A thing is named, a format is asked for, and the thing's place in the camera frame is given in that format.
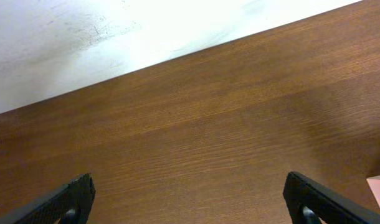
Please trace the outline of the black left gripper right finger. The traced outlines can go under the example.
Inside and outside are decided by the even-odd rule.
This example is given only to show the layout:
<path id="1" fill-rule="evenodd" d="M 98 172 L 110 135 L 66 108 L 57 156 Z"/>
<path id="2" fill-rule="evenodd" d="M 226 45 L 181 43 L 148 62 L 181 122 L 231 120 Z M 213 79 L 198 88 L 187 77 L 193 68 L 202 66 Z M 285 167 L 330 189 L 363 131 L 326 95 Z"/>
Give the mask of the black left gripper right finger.
<path id="1" fill-rule="evenodd" d="M 293 223 L 380 224 L 380 214 L 295 171 L 288 173 L 283 197 Z"/>

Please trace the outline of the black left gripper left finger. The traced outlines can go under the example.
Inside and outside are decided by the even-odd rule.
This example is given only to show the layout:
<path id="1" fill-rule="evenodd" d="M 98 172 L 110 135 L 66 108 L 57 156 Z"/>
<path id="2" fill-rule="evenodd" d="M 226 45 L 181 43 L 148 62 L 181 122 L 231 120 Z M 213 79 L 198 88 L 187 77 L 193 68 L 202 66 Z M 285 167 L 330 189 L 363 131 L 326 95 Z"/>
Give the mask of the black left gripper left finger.
<path id="1" fill-rule="evenodd" d="M 0 217 L 0 224 L 86 224 L 94 199 L 93 179 L 84 174 Z"/>

